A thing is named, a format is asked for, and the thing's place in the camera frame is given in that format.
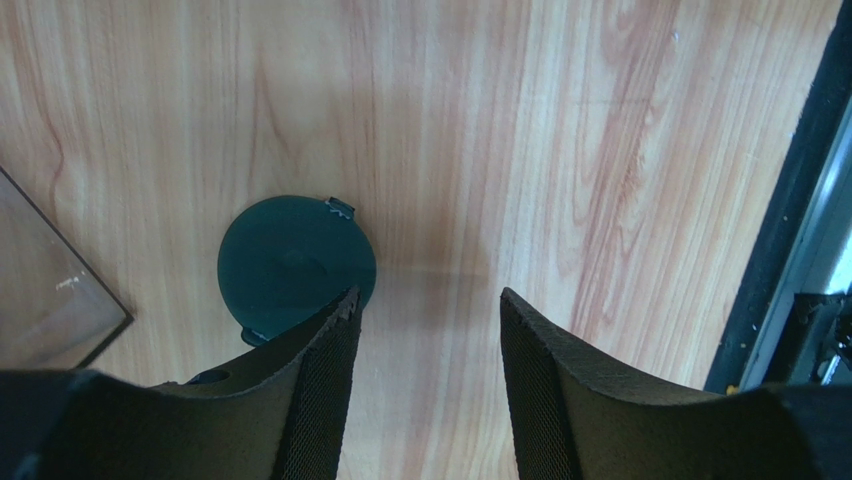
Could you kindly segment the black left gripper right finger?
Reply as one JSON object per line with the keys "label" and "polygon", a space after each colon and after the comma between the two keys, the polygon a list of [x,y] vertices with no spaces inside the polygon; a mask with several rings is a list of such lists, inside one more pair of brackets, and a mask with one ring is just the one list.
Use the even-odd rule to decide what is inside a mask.
{"label": "black left gripper right finger", "polygon": [[500,343],[523,479],[847,479],[851,389],[769,384],[733,395],[643,372],[511,289]]}

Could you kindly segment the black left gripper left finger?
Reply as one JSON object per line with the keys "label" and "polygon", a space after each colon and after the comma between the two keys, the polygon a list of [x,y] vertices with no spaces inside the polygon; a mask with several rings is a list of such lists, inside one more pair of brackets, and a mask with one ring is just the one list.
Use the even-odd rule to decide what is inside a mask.
{"label": "black left gripper left finger", "polygon": [[5,479],[333,479],[361,332],[351,288],[196,375],[140,387],[91,369],[1,374]]}

